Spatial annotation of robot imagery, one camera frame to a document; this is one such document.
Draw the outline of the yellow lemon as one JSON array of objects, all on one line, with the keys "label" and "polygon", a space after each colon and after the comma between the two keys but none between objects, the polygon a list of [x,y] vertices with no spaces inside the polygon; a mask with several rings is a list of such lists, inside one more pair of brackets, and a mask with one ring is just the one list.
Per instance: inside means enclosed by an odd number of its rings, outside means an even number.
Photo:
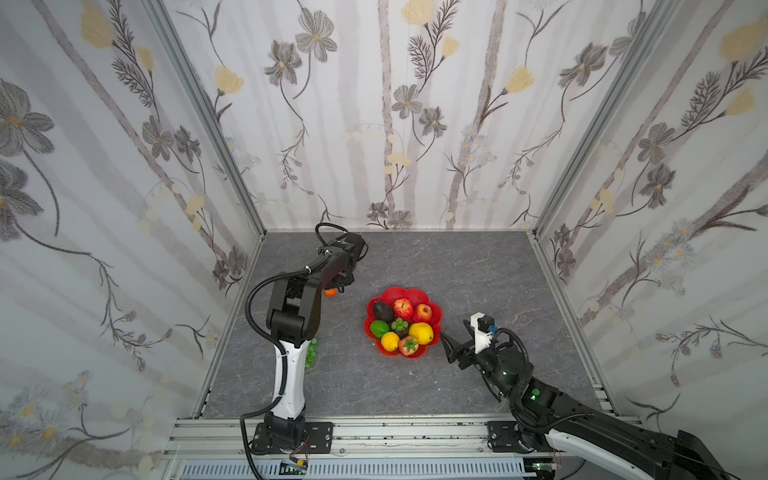
[{"label": "yellow lemon", "polygon": [[414,323],[409,328],[409,335],[419,344],[428,345],[434,339],[434,331],[430,324],[425,322]]}]

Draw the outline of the red yellow pomegranate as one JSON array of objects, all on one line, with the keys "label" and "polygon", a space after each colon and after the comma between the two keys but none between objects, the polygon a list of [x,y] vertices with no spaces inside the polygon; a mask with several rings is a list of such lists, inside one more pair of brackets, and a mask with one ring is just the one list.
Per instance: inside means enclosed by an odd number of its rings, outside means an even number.
[{"label": "red yellow pomegranate", "polygon": [[419,304],[414,312],[413,320],[417,323],[430,323],[433,317],[433,309],[428,304]]}]

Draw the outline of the red flower-shaped fruit bowl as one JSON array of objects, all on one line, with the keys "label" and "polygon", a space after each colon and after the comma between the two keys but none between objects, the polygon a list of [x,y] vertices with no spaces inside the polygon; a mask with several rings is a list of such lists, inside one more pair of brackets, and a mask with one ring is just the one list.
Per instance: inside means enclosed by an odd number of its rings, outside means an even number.
[{"label": "red flower-shaped fruit bowl", "polygon": [[363,331],[384,356],[417,359],[440,342],[442,309],[420,289],[390,287],[366,313]]}]

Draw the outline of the yellow pear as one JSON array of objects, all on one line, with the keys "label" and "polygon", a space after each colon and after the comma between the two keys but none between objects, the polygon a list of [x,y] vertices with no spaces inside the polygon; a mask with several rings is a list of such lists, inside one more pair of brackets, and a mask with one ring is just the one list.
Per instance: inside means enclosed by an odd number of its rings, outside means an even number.
[{"label": "yellow pear", "polygon": [[385,333],[380,339],[382,348],[387,352],[397,351],[399,349],[399,342],[399,335],[392,331]]}]

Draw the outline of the red apple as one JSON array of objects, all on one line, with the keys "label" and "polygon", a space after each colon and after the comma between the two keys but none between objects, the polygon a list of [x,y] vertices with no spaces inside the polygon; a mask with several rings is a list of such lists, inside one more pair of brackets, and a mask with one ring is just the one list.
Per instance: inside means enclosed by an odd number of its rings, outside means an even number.
[{"label": "red apple", "polygon": [[400,298],[394,302],[393,310],[397,319],[410,321],[414,314],[414,305],[410,299]]}]

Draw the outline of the dark green avocado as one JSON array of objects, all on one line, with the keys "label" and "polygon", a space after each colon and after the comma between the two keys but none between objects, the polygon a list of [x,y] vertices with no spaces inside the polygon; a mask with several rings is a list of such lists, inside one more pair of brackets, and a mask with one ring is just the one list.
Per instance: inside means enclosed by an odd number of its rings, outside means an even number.
[{"label": "dark green avocado", "polygon": [[384,301],[376,301],[373,304],[373,314],[376,320],[391,324],[396,320],[394,308]]}]

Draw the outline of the green lime fruit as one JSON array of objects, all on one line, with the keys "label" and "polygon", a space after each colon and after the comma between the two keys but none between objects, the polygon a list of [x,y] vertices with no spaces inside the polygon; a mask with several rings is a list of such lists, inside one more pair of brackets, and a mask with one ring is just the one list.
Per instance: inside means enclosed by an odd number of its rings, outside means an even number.
[{"label": "green lime fruit", "polygon": [[382,320],[374,320],[369,325],[369,332],[375,338],[382,338],[385,334],[390,332],[390,325]]}]

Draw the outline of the dark mangosteen with green leaves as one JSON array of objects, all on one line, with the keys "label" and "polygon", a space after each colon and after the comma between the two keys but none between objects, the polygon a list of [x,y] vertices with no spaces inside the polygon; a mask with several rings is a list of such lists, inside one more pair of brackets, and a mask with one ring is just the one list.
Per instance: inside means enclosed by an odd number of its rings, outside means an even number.
[{"label": "dark mangosteen with green leaves", "polygon": [[405,338],[408,335],[410,324],[408,321],[402,318],[396,318],[391,324],[390,329],[396,333],[400,338]]}]

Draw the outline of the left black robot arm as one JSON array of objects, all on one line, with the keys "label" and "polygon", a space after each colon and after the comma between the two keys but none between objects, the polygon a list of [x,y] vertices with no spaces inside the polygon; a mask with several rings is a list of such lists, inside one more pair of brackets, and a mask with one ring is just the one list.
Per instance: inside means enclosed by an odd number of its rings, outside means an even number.
[{"label": "left black robot arm", "polygon": [[275,387],[267,406],[238,417],[244,456],[250,473],[260,479],[254,448],[266,446],[293,453],[308,442],[304,377],[311,341],[321,323],[323,292],[343,292],[354,282],[357,263],[368,245],[345,227],[320,222],[317,257],[303,267],[268,277],[244,300],[247,324],[275,350]]}]

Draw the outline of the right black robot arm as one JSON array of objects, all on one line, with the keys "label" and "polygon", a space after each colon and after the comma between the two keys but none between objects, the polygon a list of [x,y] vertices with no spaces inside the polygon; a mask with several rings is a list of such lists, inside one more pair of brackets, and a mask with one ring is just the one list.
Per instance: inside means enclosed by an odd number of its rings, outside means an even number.
[{"label": "right black robot arm", "polygon": [[654,432],[593,409],[533,375],[522,340],[478,313],[465,321],[471,338],[444,334],[449,363],[479,372],[491,395],[505,404],[509,421],[487,425],[496,453],[567,453],[625,479],[730,479],[695,435]]}]

